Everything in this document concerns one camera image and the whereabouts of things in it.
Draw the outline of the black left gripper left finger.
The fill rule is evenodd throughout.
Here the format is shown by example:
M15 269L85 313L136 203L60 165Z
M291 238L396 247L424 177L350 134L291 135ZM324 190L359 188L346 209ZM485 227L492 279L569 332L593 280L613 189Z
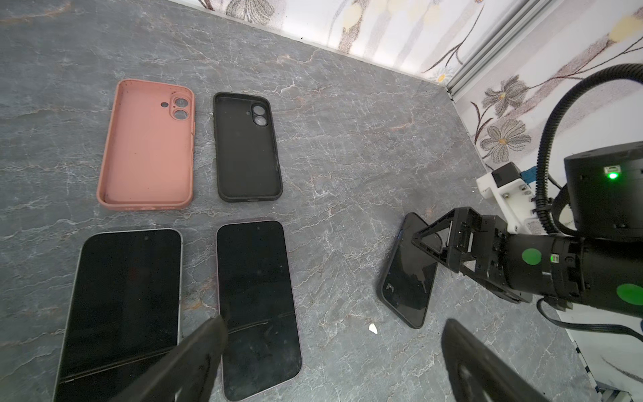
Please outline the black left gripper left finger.
M224 318L209 318L114 401L208 401L228 344Z

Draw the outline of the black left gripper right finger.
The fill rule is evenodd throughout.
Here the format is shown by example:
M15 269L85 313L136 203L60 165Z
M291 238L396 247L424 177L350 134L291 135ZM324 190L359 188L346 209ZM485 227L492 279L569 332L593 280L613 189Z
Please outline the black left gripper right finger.
M546 400L454 318L445 322L441 348L457 401Z

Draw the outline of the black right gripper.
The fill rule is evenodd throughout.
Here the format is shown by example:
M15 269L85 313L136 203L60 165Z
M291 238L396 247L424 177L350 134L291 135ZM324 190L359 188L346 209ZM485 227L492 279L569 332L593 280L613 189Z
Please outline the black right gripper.
M412 244L436 261L510 303L530 303L532 295L510 288L504 268L507 223L470 207L449 213L415 232Z

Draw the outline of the phone with black screen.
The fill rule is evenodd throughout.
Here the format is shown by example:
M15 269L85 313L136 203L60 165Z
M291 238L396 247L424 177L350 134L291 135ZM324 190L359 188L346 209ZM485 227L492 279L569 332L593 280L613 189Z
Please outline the phone with black screen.
M100 233L83 244L55 401L108 401L177 346L182 264L175 229Z

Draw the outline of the black phone case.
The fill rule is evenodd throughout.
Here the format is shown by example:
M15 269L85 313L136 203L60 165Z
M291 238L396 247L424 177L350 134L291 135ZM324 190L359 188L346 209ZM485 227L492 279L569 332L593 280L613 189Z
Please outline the black phone case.
M283 182L268 100L219 92L213 112L219 197L229 203L279 199Z

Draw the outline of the pink phone case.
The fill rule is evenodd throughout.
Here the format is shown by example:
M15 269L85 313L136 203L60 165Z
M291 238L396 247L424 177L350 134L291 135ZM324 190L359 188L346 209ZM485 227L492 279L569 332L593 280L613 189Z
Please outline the pink phone case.
M184 209L194 194L195 95L187 87L117 84L96 197L111 210Z

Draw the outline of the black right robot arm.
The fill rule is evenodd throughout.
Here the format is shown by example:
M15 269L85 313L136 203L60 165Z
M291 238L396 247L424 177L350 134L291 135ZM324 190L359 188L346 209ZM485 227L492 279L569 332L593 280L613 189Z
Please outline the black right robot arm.
M413 235L413 245L511 303L579 304L642 315L642 145L581 152L564 161L567 183L548 195L549 160L564 115L580 97L616 80L642 81L639 64L581 80L554 107L540 140L533 212L544 234L522 234L506 215L452 209Z

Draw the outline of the aluminium corner frame post right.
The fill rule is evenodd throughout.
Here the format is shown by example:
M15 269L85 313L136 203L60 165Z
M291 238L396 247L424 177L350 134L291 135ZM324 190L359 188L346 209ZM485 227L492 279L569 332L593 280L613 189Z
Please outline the aluminium corner frame post right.
M510 11L495 23L491 32L477 45L471 56L446 85L447 93L454 100L467 86L478 78L485 68L500 57L514 40L525 33L530 25L550 13L559 1L518 1Z

